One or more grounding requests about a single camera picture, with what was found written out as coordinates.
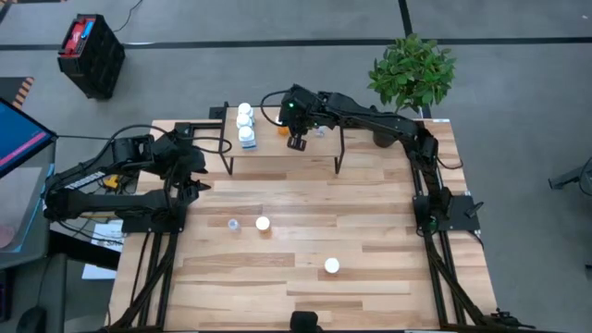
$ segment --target monitor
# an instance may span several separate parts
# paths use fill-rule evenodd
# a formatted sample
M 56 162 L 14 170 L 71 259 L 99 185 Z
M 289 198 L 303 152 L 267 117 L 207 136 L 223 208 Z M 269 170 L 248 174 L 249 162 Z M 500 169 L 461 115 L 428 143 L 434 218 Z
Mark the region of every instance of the monitor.
M 51 130 L 0 98 L 0 178 L 56 139 Z

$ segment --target black crate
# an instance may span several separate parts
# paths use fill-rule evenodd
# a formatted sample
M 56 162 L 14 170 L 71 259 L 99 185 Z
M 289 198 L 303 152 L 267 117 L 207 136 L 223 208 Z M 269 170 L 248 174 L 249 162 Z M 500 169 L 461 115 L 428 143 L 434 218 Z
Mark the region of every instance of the black crate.
M 94 23 L 88 36 L 84 39 L 80 37 L 75 48 L 67 47 L 75 27 L 92 19 Z M 78 14 L 70 24 L 58 54 L 60 70 L 88 98 L 111 98 L 126 54 L 102 15 Z

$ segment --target wooden tabletop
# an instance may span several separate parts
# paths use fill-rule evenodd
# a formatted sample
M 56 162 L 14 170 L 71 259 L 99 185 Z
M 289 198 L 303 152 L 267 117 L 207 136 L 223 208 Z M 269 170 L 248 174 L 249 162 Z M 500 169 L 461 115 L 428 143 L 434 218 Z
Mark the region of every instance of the wooden tabletop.
M 306 150 L 299 152 L 288 148 L 288 136 L 278 134 L 278 127 L 269 123 L 261 113 L 260 107 L 254 107 L 255 141 L 256 150 L 244 150 L 239 141 L 239 129 L 237 128 L 237 107 L 227 108 L 224 139 L 232 142 L 232 150 L 225 154 L 228 157 L 330 157 L 339 156 L 341 153 L 341 139 L 339 128 L 337 130 L 327 129 L 324 137 L 317 137 L 315 130 L 310 130 L 307 135 L 302 136 L 307 140 Z M 276 119 L 279 114 L 279 107 L 266 107 L 265 113 L 271 119 Z
M 172 130 L 174 123 L 154 125 Z M 450 123 L 425 124 L 439 139 L 442 161 L 457 164 Z M 240 167 L 229 176 L 219 155 L 206 155 L 210 173 L 200 179 L 213 188 L 191 205 L 179 236 L 166 329 L 288 329 L 294 310 L 315 311 L 325 329 L 438 327 L 424 243 L 415 235 L 409 161 L 399 143 L 378 148 L 367 130 L 347 129 L 345 140 L 339 175 L 326 158 L 261 157 L 235 161 Z M 461 169 L 441 172 L 452 191 L 466 191 Z M 162 185 L 141 173 L 138 191 Z M 258 216 L 269 217 L 271 233 L 256 230 Z M 240 221 L 240 233 L 228 229 L 231 218 Z M 466 232 L 449 234 L 462 286 L 485 314 L 494 312 L 481 246 Z M 114 320 L 130 304 L 143 238 L 125 241 L 110 303 Z M 339 259 L 337 275 L 323 270 L 328 257 Z M 442 283 L 453 322 L 450 291 Z

